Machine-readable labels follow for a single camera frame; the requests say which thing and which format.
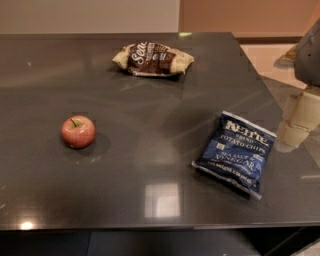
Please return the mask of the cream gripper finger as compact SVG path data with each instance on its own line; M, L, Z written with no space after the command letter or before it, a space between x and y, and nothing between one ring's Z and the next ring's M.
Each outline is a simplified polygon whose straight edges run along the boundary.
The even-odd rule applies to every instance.
M284 120L287 128L299 131L312 131L320 124L320 95L303 91L290 95L285 111Z
M309 131L302 127L290 126L287 122L281 122L277 130L275 148L282 153L289 153L297 149L308 137Z

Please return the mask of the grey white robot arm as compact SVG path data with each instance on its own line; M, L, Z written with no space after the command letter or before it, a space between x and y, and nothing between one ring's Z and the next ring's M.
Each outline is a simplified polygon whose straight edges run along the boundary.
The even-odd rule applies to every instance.
M320 19L298 43L294 75L306 88L291 94L283 109L275 148L285 153L297 149L320 124Z

